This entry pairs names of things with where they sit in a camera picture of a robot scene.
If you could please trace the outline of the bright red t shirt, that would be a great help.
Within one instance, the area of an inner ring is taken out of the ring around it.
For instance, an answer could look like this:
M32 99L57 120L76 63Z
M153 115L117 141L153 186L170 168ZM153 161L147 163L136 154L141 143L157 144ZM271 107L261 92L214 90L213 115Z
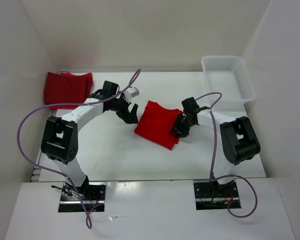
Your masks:
M169 132L182 113L179 109L167 109L149 100L134 133L171 151L179 143L179 138Z

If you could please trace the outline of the dark red t shirt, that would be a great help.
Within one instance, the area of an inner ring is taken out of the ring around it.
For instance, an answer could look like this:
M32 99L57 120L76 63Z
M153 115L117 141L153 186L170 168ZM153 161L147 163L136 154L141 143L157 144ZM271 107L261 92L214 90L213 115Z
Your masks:
M48 72L43 91L44 104L82 104L90 95L92 86L93 75L90 72L83 75Z

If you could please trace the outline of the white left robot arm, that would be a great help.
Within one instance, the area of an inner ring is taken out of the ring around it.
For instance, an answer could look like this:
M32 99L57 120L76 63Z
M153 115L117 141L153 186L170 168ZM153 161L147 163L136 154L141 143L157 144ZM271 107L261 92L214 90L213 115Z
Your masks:
M78 200L86 199L92 191L89 178L77 160L79 131L106 111L115 112L126 124L139 122L138 105L134 104L132 110L129 110L131 100L139 95L139 90L130 86L116 97L118 88L118 84L105 81L101 89L87 97L84 105L60 117L51 116L46 121L41 151L65 174L66 190L72 189L71 193Z

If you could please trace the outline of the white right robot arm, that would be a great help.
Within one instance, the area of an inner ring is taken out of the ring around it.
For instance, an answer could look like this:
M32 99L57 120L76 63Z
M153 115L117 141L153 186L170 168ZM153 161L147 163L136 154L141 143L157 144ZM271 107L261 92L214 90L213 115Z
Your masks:
M238 176L238 165L260 153L257 135L246 116L235 118L216 112L211 106L200 107L194 97L181 104L183 113L177 115L169 134L174 138L185 138L193 126L213 130L209 191L219 197Z

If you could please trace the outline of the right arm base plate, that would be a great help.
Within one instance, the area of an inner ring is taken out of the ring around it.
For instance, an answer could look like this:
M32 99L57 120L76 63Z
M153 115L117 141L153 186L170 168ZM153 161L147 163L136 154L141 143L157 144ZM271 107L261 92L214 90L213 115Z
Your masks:
M193 182L196 210L240 209L237 184L233 180L220 185L218 182L201 180Z

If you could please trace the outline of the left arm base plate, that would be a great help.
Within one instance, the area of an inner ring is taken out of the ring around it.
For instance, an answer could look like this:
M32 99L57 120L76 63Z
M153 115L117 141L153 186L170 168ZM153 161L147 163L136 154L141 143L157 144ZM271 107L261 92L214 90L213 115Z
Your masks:
M80 213L84 212L78 195L72 186L66 182L62 187L56 187L61 190L58 212L59 213ZM106 183L105 182L91 182L89 185L89 192L83 195L79 193L83 204L88 212L104 212L105 198L106 198Z

